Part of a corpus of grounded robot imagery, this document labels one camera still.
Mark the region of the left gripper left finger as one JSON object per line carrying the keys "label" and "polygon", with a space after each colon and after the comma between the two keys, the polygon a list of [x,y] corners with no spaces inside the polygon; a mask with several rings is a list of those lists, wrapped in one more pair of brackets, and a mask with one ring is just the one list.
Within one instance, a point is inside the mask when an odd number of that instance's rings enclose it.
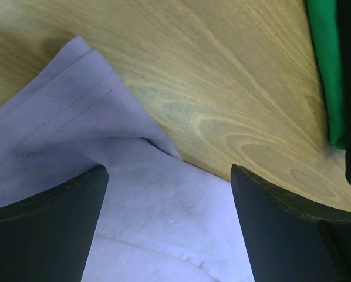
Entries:
{"label": "left gripper left finger", "polygon": [[0,281],[80,281],[108,179],[97,166],[0,208]]}

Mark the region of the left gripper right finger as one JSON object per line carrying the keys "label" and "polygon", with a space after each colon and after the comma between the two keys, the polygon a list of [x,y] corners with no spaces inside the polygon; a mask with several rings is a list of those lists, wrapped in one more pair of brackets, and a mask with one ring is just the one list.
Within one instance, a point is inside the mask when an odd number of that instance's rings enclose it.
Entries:
{"label": "left gripper right finger", "polygon": [[234,165],[231,186],[255,281],[351,281],[351,212]]}

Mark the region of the purple t shirt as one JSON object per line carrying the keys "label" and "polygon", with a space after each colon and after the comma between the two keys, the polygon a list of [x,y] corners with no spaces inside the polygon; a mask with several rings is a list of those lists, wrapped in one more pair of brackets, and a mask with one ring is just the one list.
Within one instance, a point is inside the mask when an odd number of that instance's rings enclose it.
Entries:
{"label": "purple t shirt", "polygon": [[231,185],[184,162],[81,37],[0,107],[0,207],[109,174],[83,281],[252,281]]}

